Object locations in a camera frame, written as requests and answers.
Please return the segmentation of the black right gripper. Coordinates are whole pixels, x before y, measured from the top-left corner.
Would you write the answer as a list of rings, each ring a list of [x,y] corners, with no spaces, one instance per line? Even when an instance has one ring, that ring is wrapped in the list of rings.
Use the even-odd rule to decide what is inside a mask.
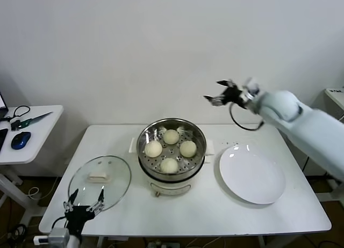
[[[220,96],[204,96],[204,98],[212,106],[223,106],[228,103],[235,103],[239,106],[245,106],[246,102],[241,97],[242,91],[238,89],[236,84],[231,79],[217,81],[217,84],[227,88]]]

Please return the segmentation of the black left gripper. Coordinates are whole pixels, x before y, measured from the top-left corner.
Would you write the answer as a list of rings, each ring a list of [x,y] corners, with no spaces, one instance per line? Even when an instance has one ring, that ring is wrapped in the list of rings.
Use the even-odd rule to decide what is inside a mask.
[[[104,190],[102,189],[97,201],[91,206],[74,206],[78,189],[76,189],[63,203],[65,217],[68,221],[67,229],[73,236],[82,236],[82,230],[87,221],[95,217],[95,213],[100,213],[104,208]]]

